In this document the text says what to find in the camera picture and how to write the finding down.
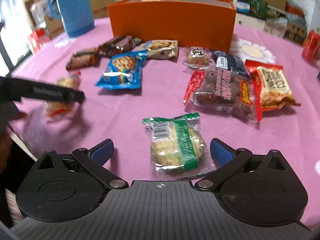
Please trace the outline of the green rice cracker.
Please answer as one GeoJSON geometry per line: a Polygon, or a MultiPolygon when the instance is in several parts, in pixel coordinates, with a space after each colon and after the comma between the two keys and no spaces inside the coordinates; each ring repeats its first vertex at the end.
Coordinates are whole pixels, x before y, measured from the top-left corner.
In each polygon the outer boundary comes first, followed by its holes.
{"type": "Polygon", "coordinates": [[[164,179],[193,179],[216,169],[200,132],[199,113],[142,120],[151,140],[153,174],[164,179]]]}

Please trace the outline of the dark red wafer packet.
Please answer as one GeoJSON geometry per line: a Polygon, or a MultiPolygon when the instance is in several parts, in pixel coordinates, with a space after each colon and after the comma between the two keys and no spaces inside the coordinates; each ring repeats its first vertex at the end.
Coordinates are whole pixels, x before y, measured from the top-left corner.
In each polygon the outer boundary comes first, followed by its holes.
{"type": "Polygon", "coordinates": [[[77,70],[86,67],[93,67],[99,61],[97,48],[85,49],[75,52],[66,64],[66,70],[77,70]]]}

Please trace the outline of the red clear snack packet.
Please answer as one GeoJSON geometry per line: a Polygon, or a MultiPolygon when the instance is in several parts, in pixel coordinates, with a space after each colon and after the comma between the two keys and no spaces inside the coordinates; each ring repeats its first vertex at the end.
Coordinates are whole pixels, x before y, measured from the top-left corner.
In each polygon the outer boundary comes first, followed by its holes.
{"type": "MultiPolygon", "coordinates": [[[[69,76],[62,77],[57,80],[56,85],[60,87],[66,87],[71,89],[79,89],[81,83],[81,72],[73,72],[69,76]]],[[[62,92],[63,102],[58,101],[46,101],[46,117],[57,118],[71,113],[75,102],[66,102],[68,93],[62,92]]]]}

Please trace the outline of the red jujube snack bag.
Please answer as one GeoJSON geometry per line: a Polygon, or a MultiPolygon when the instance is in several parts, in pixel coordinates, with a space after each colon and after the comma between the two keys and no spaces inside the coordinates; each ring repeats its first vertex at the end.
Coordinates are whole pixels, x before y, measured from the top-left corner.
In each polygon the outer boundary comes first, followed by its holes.
{"type": "Polygon", "coordinates": [[[183,106],[189,104],[242,120],[260,122],[263,118],[253,81],[219,67],[195,69],[183,98],[183,106]]]}

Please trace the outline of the red broad bean packet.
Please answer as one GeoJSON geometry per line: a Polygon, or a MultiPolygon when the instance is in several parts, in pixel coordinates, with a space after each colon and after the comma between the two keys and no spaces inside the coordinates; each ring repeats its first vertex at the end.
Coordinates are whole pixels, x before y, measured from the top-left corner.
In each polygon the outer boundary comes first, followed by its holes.
{"type": "Polygon", "coordinates": [[[246,60],[245,67],[253,79],[253,85],[263,112],[281,109],[285,105],[301,106],[287,81],[283,66],[246,60]]]}

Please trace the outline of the pink floral tablecloth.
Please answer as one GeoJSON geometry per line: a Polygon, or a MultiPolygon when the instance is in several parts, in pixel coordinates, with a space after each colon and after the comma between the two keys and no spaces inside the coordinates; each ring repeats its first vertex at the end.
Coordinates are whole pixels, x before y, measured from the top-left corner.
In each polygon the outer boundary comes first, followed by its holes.
{"type": "MultiPolygon", "coordinates": [[[[244,147],[255,154],[279,150],[305,186],[309,201],[302,222],[319,223],[319,82],[318,69],[305,62],[302,49],[261,31],[237,25],[233,45],[253,44],[282,65],[300,107],[282,108],[263,114],[258,124],[218,113],[201,112],[200,131],[206,141],[219,138],[233,148],[244,147]]],[[[26,119],[12,128],[33,155],[47,148],[69,153],[90,148],[104,139],[113,140],[116,152],[105,167],[125,179],[152,178],[150,138],[142,120],[153,116],[172,118],[185,113],[183,97],[190,73],[177,62],[148,61],[141,89],[103,90],[95,86],[108,63],[81,72],[81,89],[86,101],[70,118],[52,120],[44,115],[42,101],[25,99],[19,108],[26,119]]]]}

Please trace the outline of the blue cookie packet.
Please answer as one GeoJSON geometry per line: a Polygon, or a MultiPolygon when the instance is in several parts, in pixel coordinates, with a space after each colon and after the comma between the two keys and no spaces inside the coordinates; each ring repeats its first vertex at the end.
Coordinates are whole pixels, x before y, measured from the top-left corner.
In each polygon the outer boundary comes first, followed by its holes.
{"type": "Polygon", "coordinates": [[[147,56],[147,50],[140,50],[111,57],[95,87],[107,90],[140,89],[147,56]]]}

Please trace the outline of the dark blue snack packet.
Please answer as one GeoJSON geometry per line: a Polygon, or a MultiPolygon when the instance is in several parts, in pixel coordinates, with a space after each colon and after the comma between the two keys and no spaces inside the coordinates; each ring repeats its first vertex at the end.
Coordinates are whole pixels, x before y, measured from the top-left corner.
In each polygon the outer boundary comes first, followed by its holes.
{"type": "Polygon", "coordinates": [[[236,73],[247,79],[250,78],[242,59],[239,57],[219,50],[211,50],[211,54],[216,67],[236,73]]]}

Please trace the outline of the blue thermos jug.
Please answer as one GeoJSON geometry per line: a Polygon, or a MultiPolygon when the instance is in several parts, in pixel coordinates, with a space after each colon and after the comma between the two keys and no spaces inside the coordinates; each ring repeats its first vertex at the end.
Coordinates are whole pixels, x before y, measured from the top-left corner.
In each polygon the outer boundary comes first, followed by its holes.
{"type": "Polygon", "coordinates": [[[56,0],[59,14],[55,13],[52,0],[47,0],[54,18],[62,21],[68,37],[78,37],[94,28],[94,17],[89,0],[56,0]]]}

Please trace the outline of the small round pastry packet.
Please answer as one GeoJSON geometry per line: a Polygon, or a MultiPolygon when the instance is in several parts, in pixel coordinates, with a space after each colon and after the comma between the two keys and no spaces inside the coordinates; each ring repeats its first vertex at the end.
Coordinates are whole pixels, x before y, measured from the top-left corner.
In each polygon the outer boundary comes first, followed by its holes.
{"type": "Polygon", "coordinates": [[[203,47],[185,47],[183,64],[189,68],[214,67],[215,62],[209,49],[203,47]]]}

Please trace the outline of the brown chocolate bar packet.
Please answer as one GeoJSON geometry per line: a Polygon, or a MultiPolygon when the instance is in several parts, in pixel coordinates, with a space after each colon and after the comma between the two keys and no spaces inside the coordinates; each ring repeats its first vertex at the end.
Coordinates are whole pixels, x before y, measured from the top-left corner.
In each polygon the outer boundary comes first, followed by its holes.
{"type": "Polygon", "coordinates": [[[98,46],[98,53],[111,58],[115,55],[126,53],[141,43],[141,39],[131,35],[119,35],[98,46]]]}

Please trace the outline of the beige chocolate cookie packet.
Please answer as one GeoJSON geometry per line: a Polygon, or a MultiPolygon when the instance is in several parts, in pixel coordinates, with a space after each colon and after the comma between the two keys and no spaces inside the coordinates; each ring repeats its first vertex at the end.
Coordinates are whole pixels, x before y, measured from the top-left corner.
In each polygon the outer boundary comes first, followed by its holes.
{"type": "Polygon", "coordinates": [[[150,40],[141,45],[142,50],[147,50],[147,58],[155,60],[169,60],[178,56],[177,40],[150,40]]]}

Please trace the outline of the large cardboard box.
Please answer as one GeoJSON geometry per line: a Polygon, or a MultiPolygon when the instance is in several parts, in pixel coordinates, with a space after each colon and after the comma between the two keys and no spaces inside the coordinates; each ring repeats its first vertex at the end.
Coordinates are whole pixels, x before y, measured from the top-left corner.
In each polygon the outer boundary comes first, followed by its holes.
{"type": "Polygon", "coordinates": [[[108,6],[114,2],[115,0],[90,0],[93,17],[95,19],[109,17],[108,6]]]}

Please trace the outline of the red soda can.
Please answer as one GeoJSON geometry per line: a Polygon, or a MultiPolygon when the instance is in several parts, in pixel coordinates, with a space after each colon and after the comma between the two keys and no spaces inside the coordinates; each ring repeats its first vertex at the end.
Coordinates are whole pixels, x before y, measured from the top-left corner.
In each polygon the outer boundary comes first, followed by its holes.
{"type": "Polygon", "coordinates": [[[320,36],[315,30],[310,31],[303,43],[302,58],[309,64],[315,66],[319,61],[320,36]]]}

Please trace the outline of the orange storage box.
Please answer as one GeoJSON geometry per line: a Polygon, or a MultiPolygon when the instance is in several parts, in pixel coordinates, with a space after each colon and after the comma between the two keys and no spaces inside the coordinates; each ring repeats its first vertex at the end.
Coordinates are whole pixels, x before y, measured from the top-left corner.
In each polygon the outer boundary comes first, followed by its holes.
{"type": "Polygon", "coordinates": [[[109,5],[108,13],[115,36],[228,52],[236,8],[231,0],[123,0],[109,5]]]}

